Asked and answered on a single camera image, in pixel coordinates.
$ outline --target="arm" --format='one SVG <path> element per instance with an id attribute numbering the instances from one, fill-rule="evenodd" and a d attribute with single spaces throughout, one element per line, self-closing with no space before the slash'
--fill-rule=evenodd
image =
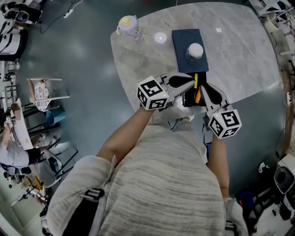
<path id="1" fill-rule="evenodd" d="M 230 197 L 229 185 L 230 175 L 226 160 L 226 148 L 223 139 L 218 139 L 213 135 L 212 147 L 209 154 L 208 168 L 216 176 L 220 185 L 223 198 Z"/>
<path id="2" fill-rule="evenodd" d="M 2 142 L 1 144 L 7 148 L 8 146 L 8 142 L 10 140 L 10 129 L 8 127 L 9 124 L 7 124 L 7 126 L 5 127 L 5 129 L 3 130 L 3 139 L 2 139 Z"/>
<path id="3" fill-rule="evenodd" d="M 139 108 L 107 139 L 97 156 L 111 162 L 115 155 L 119 163 L 133 149 L 153 113 L 154 110 L 146 111 L 143 107 Z"/>

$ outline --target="marble table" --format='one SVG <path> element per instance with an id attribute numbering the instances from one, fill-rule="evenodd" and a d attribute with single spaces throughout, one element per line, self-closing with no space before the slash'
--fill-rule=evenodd
<path id="1" fill-rule="evenodd" d="M 200 29 L 209 64 L 207 82 L 219 87 L 233 103 L 280 80 L 277 58 L 262 24 L 247 6 L 202 2 L 170 7 L 139 19 L 143 41 L 133 43 L 125 35 L 111 35 L 112 52 L 120 80 L 134 110 L 140 102 L 137 84 L 149 76 L 178 71 L 172 30 Z M 154 41 L 167 34 L 164 45 Z M 205 107 L 174 107 L 155 112 L 151 123 L 205 112 Z"/>

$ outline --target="gray striped shirt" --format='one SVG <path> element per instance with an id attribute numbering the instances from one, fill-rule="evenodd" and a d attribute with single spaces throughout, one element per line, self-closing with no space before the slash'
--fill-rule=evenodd
<path id="1" fill-rule="evenodd" d="M 106 184 L 100 236 L 224 235 L 225 207 L 206 149 L 185 129 L 148 126 Z M 49 206 L 53 235 L 62 235 L 80 194 L 99 187 L 111 163 L 88 156 L 61 183 Z"/>

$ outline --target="floor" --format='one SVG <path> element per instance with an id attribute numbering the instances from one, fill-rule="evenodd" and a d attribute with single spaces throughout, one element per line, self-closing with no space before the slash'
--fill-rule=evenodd
<path id="1" fill-rule="evenodd" d="M 59 19 L 47 32 L 39 25 L 29 30 L 29 40 L 20 60 L 18 95 L 29 101 L 27 77 L 61 77 L 56 85 L 66 120 L 62 123 L 64 142 L 79 153 L 75 160 L 96 154 L 109 135 L 132 114 L 112 57 L 110 35 L 124 15 L 142 17 L 163 8 L 196 2 L 193 0 L 84 0 L 67 19 Z M 241 0 L 227 2 L 241 4 Z M 42 30 L 65 13 L 69 0 L 48 1 L 43 8 Z M 261 161 L 275 165 L 284 127 L 283 88 L 274 84 L 266 91 L 235 103 L 243 127 L 226 140 L 230 167 L 230 192 L 234 194 L 255 179 Z M 194 119 L 202 140 L 202 116 Z"/>

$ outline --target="white lid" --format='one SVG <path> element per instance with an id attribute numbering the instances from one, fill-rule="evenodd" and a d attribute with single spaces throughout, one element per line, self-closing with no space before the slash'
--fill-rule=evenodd
<path id="1" fill-rule="evenodd" d="M 189 46 L 189 54 L 194 58 L 200 58 L 203 55 L 204 49 L 198 43 L 192 43 Z"/>
<path id="2" fill-rule="evenodd" d="M 159 32 L 155 34 L 154 39 L 157 43 L 164 43 L 167 40 L 167 35 L 162 32 Z"/>

